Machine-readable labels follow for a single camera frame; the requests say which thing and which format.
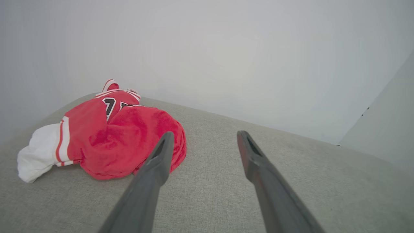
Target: red fabric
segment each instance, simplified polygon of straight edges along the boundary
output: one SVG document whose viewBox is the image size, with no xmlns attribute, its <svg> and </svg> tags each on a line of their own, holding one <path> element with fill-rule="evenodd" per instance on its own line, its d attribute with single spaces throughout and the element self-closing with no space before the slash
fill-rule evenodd
<svg viewBox="0 0 414 233">
<path fill-rule="evenodd" d="M 105 98 L 115 99 L 112 112 L 106 117 Z M 115 90 L 86 101 L 65 116 L 69 118 L 70 142 L 68 157 L 99 180 L 123 177 L 137 172 L 151 154 L 161 136 L 174 133 L 171 172 L 187 153 L 185 132 L 181 124 L 167 112 L 139 104 L 130 92 Z"/>
<path fill-rule="evenodd" d="M 116 90 L 119 89 L 119 85 L 117 83 L 112 83 L 109 87 L 108 87 L 108 91 L 109 90 Z"/>
</svg>

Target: basketball jersey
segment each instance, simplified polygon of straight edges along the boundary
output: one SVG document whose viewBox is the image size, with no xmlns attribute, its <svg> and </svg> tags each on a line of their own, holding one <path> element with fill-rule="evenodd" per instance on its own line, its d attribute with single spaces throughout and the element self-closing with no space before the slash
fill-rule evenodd
<svg viewBox="0 0 414 233">
<path fill-rule="evenodd" d="M 106 180 L 137 172 L 161 136 L 174 133 L 171 172 L 186 156 L 185 132 L 167 112 L 140 105 L 136 91 L 109 80 L 103 92 L 68 111 L 59 124 L 33 133 L 17 157 L 19 177 L 33 182 L 53 165 L 79 163 Z"/>
</svg>

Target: red stripe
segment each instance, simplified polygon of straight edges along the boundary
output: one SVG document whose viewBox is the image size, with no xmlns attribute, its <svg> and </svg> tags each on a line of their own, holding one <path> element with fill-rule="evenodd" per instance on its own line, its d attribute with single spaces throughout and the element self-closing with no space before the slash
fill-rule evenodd
<svg viewBox="0 0 414 233">
<path fill-rule="evenodd" d="M 62 145 L 62 136 L 63 136 L 63 120 L 62 120 L 62 122 L 60 123 L 60 139 L 59 139 L 59 144 L 58 144 L 58 147 L 56 148 L 56 159 L 57 159 L 59 162 L 62 162 L 62 161 L 60 160 L 60 156 L 59 156 L 59 149 L 60 149 L 60 146 Z"/>
<path fill-rule="evenodd" d="M 107 84 L 109 81 L 111 81 L 111 80 L 113 80 L 113 79 L 109 79 L 109 80 L 105 83 L 105 85 L 103 86 L 102 92 L 104 92 L 105 87 L 106 87 L 106 84 Z"/>
</svg>

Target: gray fabric upholstery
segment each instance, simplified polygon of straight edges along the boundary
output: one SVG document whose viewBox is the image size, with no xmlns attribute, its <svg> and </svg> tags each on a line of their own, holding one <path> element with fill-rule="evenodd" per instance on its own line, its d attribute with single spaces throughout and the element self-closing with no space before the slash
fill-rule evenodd
<svg viewBox="0 0 414 233">
<path fill-rule="evenodd" d="M 33 131 L 57 123 L 82 97 L 0 148 L 1 232 L 96 232 L 132 179 L 99 181 L 80 166 L 54 167 L 26 184 L 16 156 Z M 153 232 L 264 232 L 236 132 L 247 130 L 327 232 L 414 232 L 413 179 L 374 156 L 161 101 L 183 125 L 184 162 L 162 187 Z"/>
</svg>

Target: white stripe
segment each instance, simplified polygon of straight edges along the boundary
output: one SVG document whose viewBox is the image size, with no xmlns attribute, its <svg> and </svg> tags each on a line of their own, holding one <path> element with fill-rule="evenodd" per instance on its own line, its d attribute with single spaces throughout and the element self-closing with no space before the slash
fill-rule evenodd
<svg viewBox="0 0 414 233">
<path fill-rule="evenodd" d="M 64 166 L 72 165 L 73 164 L 73 161 L 72 160 L 66 161 L 63 164 L 64 164 Z"/>
<path fill-rule="evenodd" d="M 138 95 L 136 93 L 133 93 L 133 92 L 126 91 L 126 90 L 121 90 L 121 89 L 110 90 L 110 91 L 106 91 L 106 92 L 102 92 L 102 93 L 96 94 L 95 95 L 95 99 L 101 98 L 101 97 L 103 97 L 105 95 L 108 95 L 109 93 L 113 93 L 113 92 L 117 92 L 117 91 L 124 91 L 124 92 L 132 95 L 136 100 L 138 100 L 138 101 L 141 100 L 141 96 L 140 95 Z"/>
<path fill-rule="evenodd" d="M 98 95 L 104 95 L 104 94 L 108 94 L 108 93 L 115 92 L 115 91 L 120 91 L 120 89 L 113 89 L 113 90 L 101 92 L 101 93 L 96 94 L 95 97 L 98 97 Z"/>
<path fill-rule="evenodd" d="M 129 92 L 133 92 L 133 93 L 136 93 L 137 95 L 139 95 L 139 94 L 138 94 L 138 91 L 136 91 L 136 90 L 134 90 L 134 89 L 132 89 L 132 88 L 127 88 L 127 91 L 129 91 Z"/>
<path fill-rule="evenodd" d="M 131 96 L 133 96 L 138 102 L 140 101 L 141 97 L 137 97 L 136 95 L 134 95 L 132 92 L 129 92 L 129 91 L 124 91 L 124 92 L 126 92 L 126 93 L 130 94 Z"/>
<path fill-rule="evenodd" d="M 111 86 L 111 85 L 112 85 L 112 84 L 114 84 L 114 83 L 116 83 L 116 82 L 115 82 L 115 80 L 113 80 L 113 79 L 109 79 L 109 80 L 106 82 L 105 86 L 103 87 L 102 91 L 107 90 L 107 89 L 109 88 L 109 86 Z"/>
<path fill-rule="evenodd" d="M 125 105 L 124 107 L 145 107 L 144 105 Z"/>
<path fill-rule="evenodd" d="M 70 160 L 67 155 L 67 147 L 69 146 L 70 141 L 69 118 L 67 116 L 63 117 L 62 124 L 62 144 L 59 148 L 59 157 L 62 162 L 65 162 Z"/>
</svg>

